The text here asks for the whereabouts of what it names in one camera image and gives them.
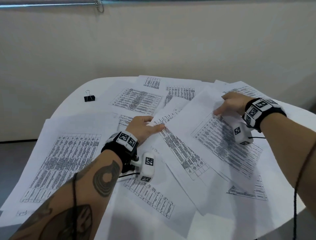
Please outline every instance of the person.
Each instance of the person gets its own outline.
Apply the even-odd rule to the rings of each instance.
[[[245,113],[246,104],[253,98],[229,92],[223,96],[224,103],[214,111],[220,115],[226,110]],[[150,135],[164,129],[164,125],[147,126],[152,117],[135,117],[126,131],[144,142]],[[308,155],[310,161],[301,178],[298,194],[306,207],[316,216],[316,133],[280,113],[272,113],[260,123],[273,154],[283,174],[292,187],[295,186],[300,169]],[[72,239],[92,240],[106,210],[115,183],[122,171],[122,161],[111,150],[101,154],[76,176],[77,224],[73,225],[74,181],[61,186],[35,211],[14,233],[11,240]]]

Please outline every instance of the black wire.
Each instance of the black wire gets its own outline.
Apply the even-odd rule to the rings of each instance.
[[[294,188],[294,216],[293,216],[293,240],[296,240],[296,222],[297,222],[297,212],[296,212],[296,197],[297,197],[297,189],[298,189],[298,184],[300,183],[300,180],[302,178],[302,175],[303,175],[303,172],[305,170],[305,167],[306,165],[308,164],[309,160],[311,159],[312,157],[312,154],[313,152],[315,151],[316,149],[316,142],[314,143],[314,145],[312,146],[311,150],[309,151],[302,167],[301,167],[301,170],[298,174],[298,177],[297,177],[297,180],[296,180],[296,184],[295,184],[295,188]]]
[[[265,138],[265,137],[249,137],[249,138]]]
[[[130,175],[134,175],[134,174],[140,174],[140,173],[130,173],[130,174],[126,174],[126,175],[123,175],[123,176],[119,176],[119,178],[130,176]]]
[[[77,240],[77,197],[76,197],[76,178],[77,178],[77,173],[74,174],[72,178],[72,196],[74,200],[74,206],[72,208],[72,227],[73,227],[73,232],[72,232],[72,240]]]

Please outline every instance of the person's left thumb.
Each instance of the person's left thumb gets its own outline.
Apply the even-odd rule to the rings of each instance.
[[[150,134],[154,134],[154,133],[160,132],[164,128],[165,128],[164,124],[158,124],[158,125],[154,125],[152,127],[149,126],[149,132],[150,132]]]

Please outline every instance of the white wall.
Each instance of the white wall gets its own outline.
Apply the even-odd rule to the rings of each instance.
[[[37,138],[72,91],[100,77],[242,80],[300,107],[316,101],[313,2],[2,9],[0,31],[0,141]]]

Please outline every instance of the black binder clip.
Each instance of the black binder clip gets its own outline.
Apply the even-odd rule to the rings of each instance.
[[[84,101],[85,102],[91,102],[91,101],[95,101],[95,96],[94,95],[90,95],[90,90],[86,90],[86,96],[84,97]]]

